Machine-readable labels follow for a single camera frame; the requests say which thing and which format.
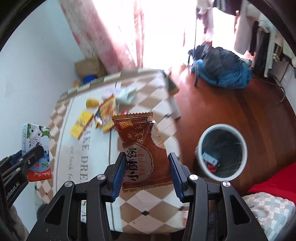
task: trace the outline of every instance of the red cloth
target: red cloth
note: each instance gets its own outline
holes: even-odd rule
[[[296,205],[296,162],[279,171],[266,182],[256,184],[248,193],[266,192],[288,199]]]

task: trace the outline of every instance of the black diamond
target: black diamond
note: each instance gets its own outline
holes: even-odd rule
[[[142,214],[143,214],[144,216],[146,216],[146,215],[148,215],[148,214],[149,214],[149,212],[147,212],[147,211],[144,211],[144,212],[142,212]]]

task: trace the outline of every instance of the pink floral curtain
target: pink floral curtain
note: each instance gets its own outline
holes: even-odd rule
[[[98,56],[108,74],[143,67],[140,0],[60,0],[60,4],[86,58]]]

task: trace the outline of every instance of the milk carton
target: milk carton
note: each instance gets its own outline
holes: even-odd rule
[[[44,155],[33,164],[28,173],[28,181],[35,182],[52,178],[49,161],[49,128],[25,124],[22,128],[22,155],[36,145],[42,145]]]

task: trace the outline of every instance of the wall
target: wall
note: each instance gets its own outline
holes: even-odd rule
[[[287,67],[287,62],[273,62],[272,70],[270,71],[271,74],[275,75],[277,79],[280,81],[283,77],[283,74],[285,72],[285,69]],[[283,85],[285,91],[286,91],[286,97],[289,100],[295,114],[296,114],[296,79],[294,75],[294,68],[292,65],[289,64],[288,69],[285,73],[285,76],[283,77],[283,80],[281,82]]]
[[[58,0],[47,0],[15,30],[0,52],[0,160],[21,149],[22,125],[47,125],[58,97],[73,87],[83,59]],[[34,183],[15,201],[30,231],[36,222]]]

